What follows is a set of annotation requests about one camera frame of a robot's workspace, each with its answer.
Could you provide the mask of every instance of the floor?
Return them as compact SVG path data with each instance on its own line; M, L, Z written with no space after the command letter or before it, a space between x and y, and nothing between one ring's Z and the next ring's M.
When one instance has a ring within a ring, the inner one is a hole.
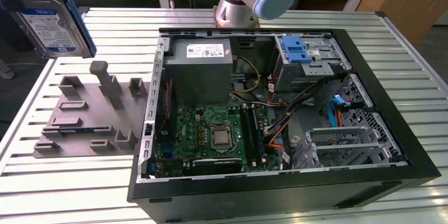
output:
M426 36L416 46L430 66L448 82L448 26L433 26ZM5 64L33 63L41 65L12 65L10 69L16 72L12 80L0 78L0 139L6 132L6 121L14 119L20 106L26 98L34 80L44 68L45 61L38 58L33 51L16 52L0 39L0 59Z

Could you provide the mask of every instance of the hard drive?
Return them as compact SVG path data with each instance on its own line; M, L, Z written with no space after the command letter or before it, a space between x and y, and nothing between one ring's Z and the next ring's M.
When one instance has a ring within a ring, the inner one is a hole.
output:
M96 47L73 0L18 0L10 12L42 58L94 57Z

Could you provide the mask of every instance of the aluminum extrusion table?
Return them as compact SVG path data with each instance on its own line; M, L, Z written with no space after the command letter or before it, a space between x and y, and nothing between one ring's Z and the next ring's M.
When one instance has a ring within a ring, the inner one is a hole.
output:
M160 27L212 27L212 10L92 8L84 18L96 60L120 80L150 78ZM448 223L448 88L386 18L374 13L285 13L261 27L342 28L410 125L442 177L362 208L214 220L208 223ZM5 223L152 223L126 202L132 156L34 159L40 131L64 74L82 82L92 59L49 60L0 143L0 220Z

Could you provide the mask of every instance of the power supply label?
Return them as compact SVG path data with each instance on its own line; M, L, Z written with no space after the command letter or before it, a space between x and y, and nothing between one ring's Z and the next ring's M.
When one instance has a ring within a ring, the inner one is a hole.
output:
M186 46L186 58L224 57L222 44L189 44Z
M53 52L76 50L72 38L60 25L60 17L54 9L28 8L21 11L21 14L48 50Z

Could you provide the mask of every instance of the blue drive bay latch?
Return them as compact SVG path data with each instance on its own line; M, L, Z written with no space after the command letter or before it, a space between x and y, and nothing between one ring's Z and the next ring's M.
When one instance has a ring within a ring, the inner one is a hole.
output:
M281 41L289 63L309 63L313 61L306 53L306 44L302 43L298 36L281 36Z

